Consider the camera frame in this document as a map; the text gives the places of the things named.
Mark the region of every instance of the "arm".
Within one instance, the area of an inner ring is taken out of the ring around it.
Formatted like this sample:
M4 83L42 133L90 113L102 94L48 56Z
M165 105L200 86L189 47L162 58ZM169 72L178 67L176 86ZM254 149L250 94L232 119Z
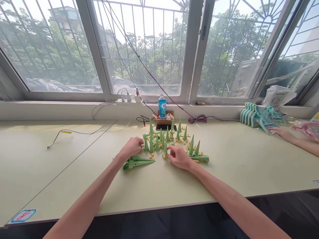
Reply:
M125 161L140 152L144 141L130 138L103 173L85 190L44 239L80 239L98 212L101 201Z
M168 159L196 176L251 239L290 238L240 193L195 163L182 148L169 145L167 149L171 150Z
M289 143L292 143L309 153L312 153L319 157L319 145L317 143L311 143L302 139L297 138L292 133L288 132L287 130L283 128L277 128L277 127L270 127L270 130L274 131L275 134L282 137L284 140L288 141Z

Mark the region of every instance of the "blue bottle label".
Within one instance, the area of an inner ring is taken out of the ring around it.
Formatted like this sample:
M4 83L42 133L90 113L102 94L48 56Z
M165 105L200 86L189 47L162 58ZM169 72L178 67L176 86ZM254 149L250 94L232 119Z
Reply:
M159 116L161 119L165 119L166 117L166 103L159 104Z

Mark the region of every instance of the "cardboard box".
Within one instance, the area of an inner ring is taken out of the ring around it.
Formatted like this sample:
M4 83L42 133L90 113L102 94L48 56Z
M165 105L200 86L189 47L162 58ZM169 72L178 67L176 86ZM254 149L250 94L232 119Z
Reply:
M166 114L170 114L171 118L174 118L174 111L166 111ZM153 114L153 116L156 118L156 124L163 124L163 125L172 125L171 119L158 119L158 115Z

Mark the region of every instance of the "plastic water bottle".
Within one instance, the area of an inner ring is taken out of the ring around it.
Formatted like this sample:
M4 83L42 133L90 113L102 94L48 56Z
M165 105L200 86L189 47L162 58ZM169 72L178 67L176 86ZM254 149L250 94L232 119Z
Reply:
M166 100L164 98L164 94L159 95L159 118L160 119L165 119L166 117Z

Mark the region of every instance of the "building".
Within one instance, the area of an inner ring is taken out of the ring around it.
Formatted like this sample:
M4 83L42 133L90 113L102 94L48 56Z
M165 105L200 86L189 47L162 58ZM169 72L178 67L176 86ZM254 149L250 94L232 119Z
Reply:
M80 14L77 9L65 6L64 8L58 7L49 9L49 12L51 14L49 22L56 22L66 38L70 40L73 39L71 29L75 36L79 33L82 34L81 19L79 19ZM98 27L103 44L115 44L112 31L110 29L103 29L100 24L98 24Z

